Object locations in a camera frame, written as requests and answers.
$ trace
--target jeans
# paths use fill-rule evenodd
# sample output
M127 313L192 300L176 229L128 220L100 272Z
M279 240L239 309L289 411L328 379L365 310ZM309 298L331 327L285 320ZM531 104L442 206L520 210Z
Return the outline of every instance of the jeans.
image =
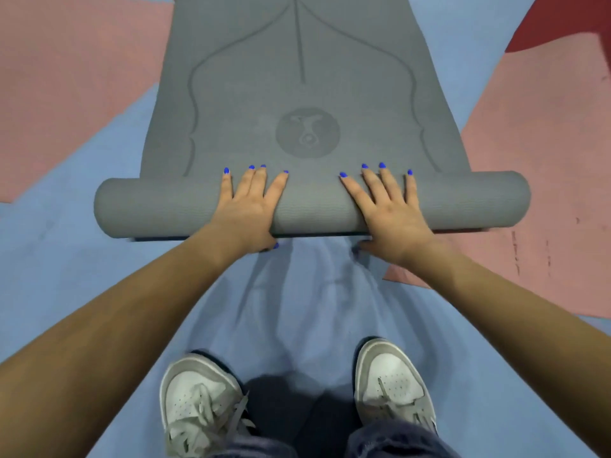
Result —
M416 424L382 420L353 432L345 458L459 458L439 437ZM263 437L237 437L214 458L298 458L293 447Z

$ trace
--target curved line on mat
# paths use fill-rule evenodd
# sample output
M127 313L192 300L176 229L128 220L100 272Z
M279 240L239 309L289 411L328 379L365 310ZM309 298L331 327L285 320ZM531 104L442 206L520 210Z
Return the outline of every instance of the curved line on mat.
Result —
M390 56L391 58L393 58L395 61L399 62L399 64L401 64L401 66L403 66L404 69L407 70L409 77L412 81L412 83L414 84L414 86L412 87L412 89L409 92L409 105L411 107L412 110L412 118L414 119L414 121L418 124L418 126L420 127L420 143L422 144L422 149L424 151L424 154L426 156L426 158L428 159L428 161L431 163L433 169L436 172L441 172L441 169L439 168L439 165L437 165L437 163L433 160L431 154L428 152L428 148L426 147L426 143L424 141L424 127L423 125L420 123L420 121L418 120L418 117L416 116L416 106L415 106L415 101L416 101L416 88L417 88L417 83L416 83L416 76L414 75L414 71L412 70L411 67L409 67L409 65L403 61L399 56L394 55L393 53L386 51L382 48L380 48L379 46L375 46L372 45L371 43L368 43L365 40L362 40L361 38L355 37L354 35L349 34L348 32L345 32L343 30L340 30L336 27L334 27L332 24L330 24L329 22L325 21L324 19L321 19L316 13L314 13L314 11L312 11L303 1L299 1L299 4L301 4L301 6L304 7L304 9L310 13L310 15L316 19L318 22L321 22L322 24L326 25L329 29L333 30L334 32L338 33L339 35L343 35L344 37L348 37L350 40L353 40L357 43L360 43L362 45L365 46L369 46L370 48L374 49L375 51L378 51L380 53L384 53L388 56Z
M199 61L193 69L191 69L191 73L189 74L189 79L187 81L187 89L189 91L189 97L191 99L191 104L193 105L194 119L193 119L193 127L191 128L191 132L189 133L189 139L191 140L191 154L189 155L189 163L187 164L187 168L185 169L185 173L183 174L183 176L187 176L189 174L191 167L193 166L193 162L195 160L195 140L193 139L192 135L195 133L195 130L197 129L197 125L199 124L199 108L197 107L197 101L195 100L195 93L193 92L193 77L195 76L195 73L201 66L203 66L212 57L236 46L239 43L242 43L252 37L255 37L259 33L271 27L273 24L275 24L276 22L280 20L280 18L284 15L284 13L286 13L287 9L290 6L291 6L291 3L288 3L284 7L284 9L279 14L276 14L276 17L274 17L270 22L268 22L267 24L264 24L263 26L259 27L258 29L256 29L253 32L250 32L249 34L243 37L240 37L237 40L234 40L233 42L225 46L218 48L218 50L215 50L212 53L210 53L204 59Z

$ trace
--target rolled end of mat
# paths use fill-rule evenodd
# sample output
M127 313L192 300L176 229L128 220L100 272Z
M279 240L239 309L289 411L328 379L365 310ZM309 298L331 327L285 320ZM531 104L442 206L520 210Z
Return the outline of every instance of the rolled end of mat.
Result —
M272 234L367 234L339 179L309 184L294 178L276 209ZM210 221L218 194L218 180L114 178L98 188L94 213L113 238L186 237ZM530 205L529 185L513 171L424 174L418 177L418 197L433 230L513 226Z

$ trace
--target person's right arm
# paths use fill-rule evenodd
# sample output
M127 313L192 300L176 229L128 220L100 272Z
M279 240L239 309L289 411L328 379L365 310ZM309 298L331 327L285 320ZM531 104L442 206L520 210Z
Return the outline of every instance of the person's right arm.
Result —
M475 263L435 238L420 212L414 176L406 196L388 169L341 180L372 241L361 248L410 270L446 298L592 450L611 457L611 338Z

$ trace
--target person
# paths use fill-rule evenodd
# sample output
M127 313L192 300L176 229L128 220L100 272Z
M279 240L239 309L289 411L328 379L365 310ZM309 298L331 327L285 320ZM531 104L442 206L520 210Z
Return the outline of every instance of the person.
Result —
M362 176L371 195L340 174L371 233L362 249L427 282L594 452L611 456L611 338L439 242L411 171L405 197L384 164L379 176L363 165ZM248 169L233 193L225 170L210 223L0 364L0 455L88 454L210 285L240 257L277 244L270 227L288 172L264 192L266 178L264 167ZM294 456L256 436L247 401L211 357L194 352L173 363L161 383L168 453ZM422 378L391 342L361 348L355 403L363 429L348 440L347 456L456 456L437 435Z

